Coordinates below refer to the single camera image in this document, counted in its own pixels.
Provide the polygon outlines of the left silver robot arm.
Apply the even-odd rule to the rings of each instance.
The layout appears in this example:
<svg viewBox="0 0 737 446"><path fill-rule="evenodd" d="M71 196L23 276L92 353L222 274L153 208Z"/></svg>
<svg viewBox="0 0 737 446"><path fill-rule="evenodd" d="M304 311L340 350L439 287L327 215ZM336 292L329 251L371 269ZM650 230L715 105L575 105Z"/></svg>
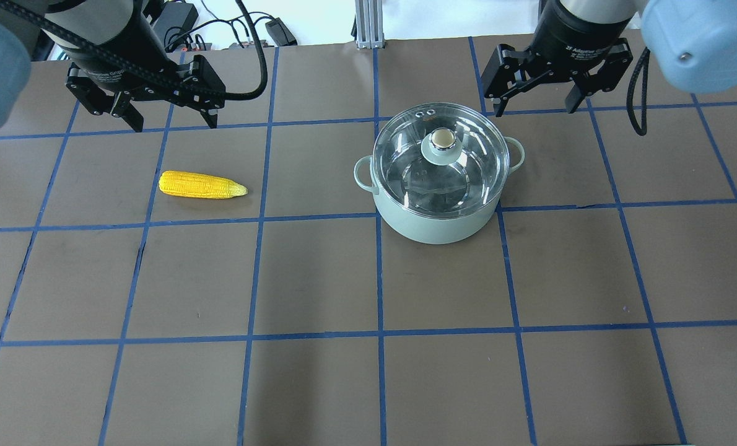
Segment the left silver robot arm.
<svg viewBox="0 0 737 446"><path fill-rule="evenodd" d="M140 132L143 116L134 104L162 100L194 109L210 128L216 127L217 114L225 104L220 97L225 85L203 56L194 56L185 64L168 58L142 1L19 1L17 5L148 72L165 74L174 84L207 90L198 94L164 87L50 33L71 60L66 88L89 113L109 114ZM27 85L38 33L36 25L0 8L0 129Z"/></svg>

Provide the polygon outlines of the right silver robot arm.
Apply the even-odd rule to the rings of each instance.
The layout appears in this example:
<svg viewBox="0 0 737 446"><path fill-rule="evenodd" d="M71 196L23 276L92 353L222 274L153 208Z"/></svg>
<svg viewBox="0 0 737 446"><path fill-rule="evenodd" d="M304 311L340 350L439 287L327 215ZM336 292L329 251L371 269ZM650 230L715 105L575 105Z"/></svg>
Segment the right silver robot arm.
<svg viewBox="0 0 737 446"><path fill-rule="evenodd" d="M622 33L640 14L641 34L666 81L692 94L737 87L737 1L545 1L525 49L501 43L481 76L482 96L502 116L511 98L541 84L573 87L565 109L614 90L634 60Z"/></svg>

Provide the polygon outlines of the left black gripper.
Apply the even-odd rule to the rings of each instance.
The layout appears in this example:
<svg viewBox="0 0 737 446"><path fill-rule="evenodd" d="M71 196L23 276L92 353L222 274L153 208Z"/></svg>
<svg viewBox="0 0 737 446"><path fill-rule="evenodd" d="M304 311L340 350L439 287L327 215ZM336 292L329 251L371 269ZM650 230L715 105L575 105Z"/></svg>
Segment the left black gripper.
<svg viewBox="0 0 737 446"><path fill-rule="evenodd" d="M168 59L159 38L143 14L142 1L51 1L46 19L150 72L160 73L171 87L160 85L159 95L174 105L198 111L210 129L218 124L225 100L215 96L226 87L203 55L190 62ZM116 63L108 62L62 37L50 35L73 61L66 88L91 114L122 119L134 132L143 130L143 116L131 104L131 93L146 83ZM116 92L107 94L103 89Z"/></svg>

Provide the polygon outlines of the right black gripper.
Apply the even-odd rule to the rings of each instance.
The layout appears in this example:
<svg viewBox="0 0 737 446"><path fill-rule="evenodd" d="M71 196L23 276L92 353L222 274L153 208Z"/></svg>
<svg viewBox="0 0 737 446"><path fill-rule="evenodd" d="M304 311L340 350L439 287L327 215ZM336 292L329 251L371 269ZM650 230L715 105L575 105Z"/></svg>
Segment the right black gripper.
<svg viewBox="0 0 737 446"><path fill-rule="evenodd" d="M531 50L496 46L482 72L482 96L501 118L511 98L533 88L527 71L531 53L551 63L595 63L608 53L596 73L570 75L574 85L565 110L575 113L585 98L614 90L628 70L632 51L628 40L619 37L631 19L632 1L546 1Z"/></svg>

